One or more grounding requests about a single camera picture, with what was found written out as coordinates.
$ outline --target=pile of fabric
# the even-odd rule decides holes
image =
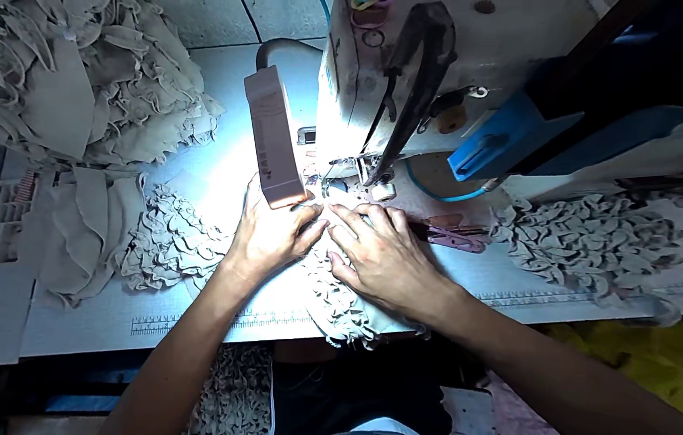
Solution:
[[[634,208],[624,197],[589,195],[533,207],[522,201],[494,215],[490,235],[508,242],[523,270],[568,288],[594,291],[598,302],[618,300],[644,276],[683,262],[683,231],[660,214]]]
[[[272,425],[269,371],[262,345],[222,344],[193,408],[190,435],[266,435]]]
[[[333,187],[331,189],[333,189],[331,195],[333,201],[350,210],[363,202],[351,193]],[[315,197],[321,198],[319,192],[315,194]],[[329,227],[340,225],[351,232],[347,224],[327,205],[318,219],[327,219],[330,222]],[[329,251],[336,252],[349,264],[344,250],[334,242],[327,231],[323,232],[320,240],[298,261],[307,274],[307,284],[301,285],[301,291],[306,295],[304,306],[329,344],[340,347],[340,342],[351,344],[352,341],[359,339],[366,349],[370,349],[382,332],[395,322],[395,319],[381,308],[363,299],[330,272]],[[402,317],[396,317],[401,323],[407,323]],[[421,324],[410,324],[410,326],[415,327],[419,334],[426,331],[424,325]]]
[[[146,0],[0,0],[0,144],[45,166],[163,162],[223,109]]]
[[[234,238],[197,216],[189,200],[162,184],[156,186],[129,235],[126,250],[115,260],[130,289],[158,290],[185,279],[194,298]]]
[[[143,176],[109,181],[104,171],[74,166],[50,195],[52,225],[38,280],[76,307],[99,294],[118,268],[114,257],[126,250],[127,231],[145,210]]]

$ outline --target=blue plastic part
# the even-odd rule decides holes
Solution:
[[[566,175],[668,136],[683,123],[682,106],[655,106],[630,113],[554,156],[527,175]]]
[[[518,91],[449,156],[454,178],[465,181],[502,176],[582,117],[579,112],[546,121],[529,95]]]
[[[412,170],[411,170],[411,163],[408,160],[405,161],[405,170],[406,170],[406,172],[409,173],[409,178],[411,179],[411,182],[414,183],[414,186],[419,188],[420,191],[422,191],[428,197],[433,198],[434,200],[443,201],[443,202],[458,202],[458,201],[470,200],[472,198],[475,198],[479,195],[483,195],[484,193],[486,193],[486,191],[484,189],[478,189],[478,190],[473,191],[471,193],[468,193],[466,195],[460,195],[459,197],[439,197],[435,193],[428,191],[427,188],[424,187],[422,185],[422,183],[420,183],[416,179],[416,177],[414,176],[414,172],[412,172]]]
[[[323,12],[325,12],[325,21],[328,23],[328,32],[330,32],[330,11],[325,0],[320,0],[320,5],[323,5]]]

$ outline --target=measuring scale markings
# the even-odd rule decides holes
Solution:
[[[133,317],[130,335],[166,334],[180,318],[181,314]],[[231,328],[264,327],[311,321],[312,318],[303,308],[291,311],[253,311],[246,308],[236,314]]]
[[[683,296],[683,285],[665,286],[656,290],[665,292],[665,294],[670,296]],[[588,289],[525,290],[518,292],[479,293],[475,296],[490,307],[497,309],[556,302],[589,302],[594,300],[593,293]],[[134,317],[130,334],[166,334],[175,326],[175,323],[180,318],[181,314]],[[240,310],[234,317],[231,328],[310,323],[311,321],[312,318],[303,308],[291,311],[253,311],[245,308]]]

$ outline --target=fabric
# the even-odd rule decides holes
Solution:
[[[125,250],[116,265],[132,290],[159,290],[186,280],[193,298],[218,267],[233,242],[233,234],[197,215],[190,201],[159,184],[147,209],[129,230]]]
[[[683,231],[619,196],[594,194],[537,207],[519,201],[493,213],[489,234],[495,242],[509,243],[518,267],[567,288],[592,290],[602,306],[622,306],[621,289],[645,292],[645,275],[683,263],[676,243]],[[679,311],[666,319],[677,321]]]
[[[114,254],[145,209],[143,175],[114,181],[103,171],[74,166],[50,195],[51,224],[38,280],[67,306],[77,307],[113,276]]]
[[[221,344],[186,435],[266,435],[271,361],[263,344]]]
[[[617,369],[683,413],[683,321],[671,327],[558,323],[547,325],[546,333]]]
[[[363,202],[355,195],[333,187],[330,198],[333,203],[340,203],[350,210]],[[327,200],[324,200],[319,192],[315,193],[314,202],[326,203],[323,213],[317,219],[327,219],[330,226],[340,225],[348,229],[347,224],[327,207]],[[323,232],[320,240],[298,261],[306,270],[308,278],[304,305],[329,344],[339,347],[340,343],[349,344],[360,340],[364,347],[372,348],[382,331],[393,324],[395,318],[401,317],[390,316],[337,279],[330,271],[328,252],[331,251],[339,254],[347,264],[350,264],[344,250],[339,248],[328,232]],[[423,325],[414,326],[420,333],[426,331]]]
[[[0,145],[46,167],[162,163],[222,112],[150,0],[0,0]]]
[[[321,364],[274,362],[274,434],[343,433],[382,417],[420,435],[449,433],[443,392],[424,370],[426,345],[411,339],[374,351],[342,348],[339,358]]]
[[[488,372],[498,435],[559,435],[540,415],[493,371]]]
[[[353,428],[350,432],[371,432],[380,431],[388,433],[402,433],[403,435],[419,435],[405,424],[393,420],[389,417],[379,417],[377,419],[365,422],[358,427]]]

